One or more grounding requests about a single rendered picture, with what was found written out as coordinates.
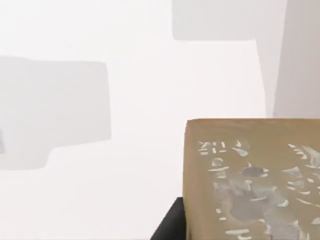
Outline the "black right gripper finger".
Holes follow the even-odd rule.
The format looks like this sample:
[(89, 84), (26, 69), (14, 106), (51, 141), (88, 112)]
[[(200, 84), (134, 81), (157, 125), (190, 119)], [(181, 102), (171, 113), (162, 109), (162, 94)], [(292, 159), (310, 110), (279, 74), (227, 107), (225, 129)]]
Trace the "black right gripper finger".
[(150, 240), (186, 240), (186, 234), (184, 202), (177, 197)]

